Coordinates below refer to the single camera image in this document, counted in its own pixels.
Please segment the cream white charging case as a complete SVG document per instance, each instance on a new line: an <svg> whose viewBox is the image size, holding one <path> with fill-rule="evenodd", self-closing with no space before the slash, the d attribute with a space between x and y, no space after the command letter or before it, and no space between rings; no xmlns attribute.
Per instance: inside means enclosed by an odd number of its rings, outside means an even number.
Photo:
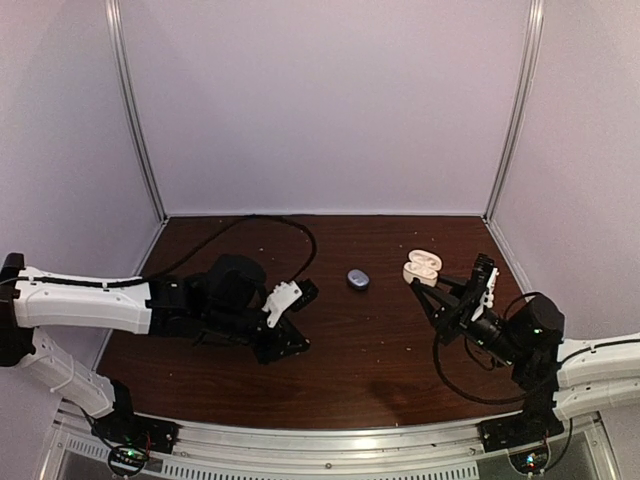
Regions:
<svg viewBox="0 0 640 480"><path fill-rule="evenodd" d="M407 284L418 280L423 285L435 287L442 267L443 262L438 255L414 249L408 253L408 260L402 268L402 276Z"/></svg>

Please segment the lavender earbud charging case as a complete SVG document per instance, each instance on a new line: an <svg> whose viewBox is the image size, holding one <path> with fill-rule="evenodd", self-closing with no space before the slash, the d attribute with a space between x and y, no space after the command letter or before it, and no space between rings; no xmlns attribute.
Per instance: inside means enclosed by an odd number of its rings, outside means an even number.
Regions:
<svg viewBox="0 0 640 480"><path fill-rule="evenodd" d="M370 277L360 269L351 269L346 274L347 284L357 291L366 291L370 286Z"/></svg>

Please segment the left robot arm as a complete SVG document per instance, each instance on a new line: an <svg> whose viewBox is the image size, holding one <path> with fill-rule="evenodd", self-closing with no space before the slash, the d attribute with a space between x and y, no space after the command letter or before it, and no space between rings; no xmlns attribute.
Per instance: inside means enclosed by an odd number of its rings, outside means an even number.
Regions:
<svg viewBox="0 0 640 480"><path fill-rule="evenodd" d="M181 279L98 279L58 276L24 263L18 253L1 269L1 364L27 368L74 402L123 444L137 442L144 424L128 388L102 377L61 349L46 326L105 328L202 343L213 335L249 347L261 364L307 351L309 341L287 315L318 295L310 279L266 288L253 260L225 254L209 271Z"/></svg>

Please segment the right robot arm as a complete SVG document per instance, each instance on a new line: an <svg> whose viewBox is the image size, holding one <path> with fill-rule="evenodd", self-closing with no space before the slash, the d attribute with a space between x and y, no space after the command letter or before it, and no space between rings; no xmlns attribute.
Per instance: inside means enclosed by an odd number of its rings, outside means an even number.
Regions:
<svg viewBox="0 0 640 480"><path fill-rule="evenodd" d="M468 279L407 273L405 282L434 327L433 363L451 391L474 403L519 403L513 419L519 440L535 440L554 422L586 413L626 407L639 401L639 337L636 334L596 340L564 335L564 316L545 295L525 296L511 317L493 309L499 271L475 268ZM462 336L488 353L496 366L508 367L521 394L484 398L465 391L444 373L440 348Z"/></svg>

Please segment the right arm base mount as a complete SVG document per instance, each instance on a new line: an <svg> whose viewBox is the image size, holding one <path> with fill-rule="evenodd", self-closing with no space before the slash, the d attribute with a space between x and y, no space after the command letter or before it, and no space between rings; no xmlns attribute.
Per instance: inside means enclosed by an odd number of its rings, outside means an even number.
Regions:
<svg viewBox="0 0 640 480"><path fill-rule="evenodd" d="M507 450L511 467L527 477L542 475L551 467L549 440L565 432L553 413L553 395L528 397L522 411L481 421L478 433L486 453Z"/></svg>

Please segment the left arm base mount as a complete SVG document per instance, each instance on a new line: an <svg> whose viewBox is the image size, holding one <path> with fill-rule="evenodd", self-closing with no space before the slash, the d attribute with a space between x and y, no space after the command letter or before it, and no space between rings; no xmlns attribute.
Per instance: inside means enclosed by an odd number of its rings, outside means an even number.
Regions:
<svg viewBox="0 0 640 480"><path fill-rule="evenodd" d="M127 396L117 399L114 410L103 417L82 413L91 433L106 446L107 466L117 478L141 473L152 452L171 454L179 433L175 422L136 414Z"/></svg>

